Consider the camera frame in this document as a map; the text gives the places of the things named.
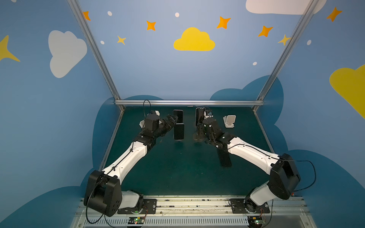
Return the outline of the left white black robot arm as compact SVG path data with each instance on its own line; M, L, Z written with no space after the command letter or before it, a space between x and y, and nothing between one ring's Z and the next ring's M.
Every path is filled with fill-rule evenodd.
M125 177L155 146L159 137L166 135L178 122L178 116L167 115L161 119L155 111L148 114L140 133L127 150L102 171L93 171L87 182L84 206L111 217L119 210L132 213L143 208L143 195L133 191L122 191Z

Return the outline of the white stand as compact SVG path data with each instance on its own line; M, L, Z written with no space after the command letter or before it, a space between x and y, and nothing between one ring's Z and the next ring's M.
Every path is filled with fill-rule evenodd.
M223 117L223 122L226 128L234 128L236 115L227 115Z
M139 126L141 127L141 129L144 128L144 125L145 125L145 120L142 120L140 123L139 123Z

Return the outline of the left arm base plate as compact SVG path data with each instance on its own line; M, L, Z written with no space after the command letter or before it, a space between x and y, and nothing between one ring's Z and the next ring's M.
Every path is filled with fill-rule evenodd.
M120 208L117 214L155 214L157 209L157 199L143 199L134 208Z

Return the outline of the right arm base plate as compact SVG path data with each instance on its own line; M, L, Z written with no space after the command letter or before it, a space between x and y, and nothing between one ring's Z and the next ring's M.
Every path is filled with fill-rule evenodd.
M233 214L261 214L271 212L268 203L257 206L252 202L247 202L245 199L229 199L228 203L231 206Z

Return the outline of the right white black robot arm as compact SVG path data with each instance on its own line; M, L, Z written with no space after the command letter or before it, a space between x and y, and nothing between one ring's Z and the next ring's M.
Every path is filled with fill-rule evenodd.
M223 132L213 117L201 117L197 121L197 127L198 135L204 135L209 144L224 153L245 159L270 176L267 182L253 189L244 199L247 211L254 213L269 200L290 198L301 180L295 161L290 155L264 151L231 133Z

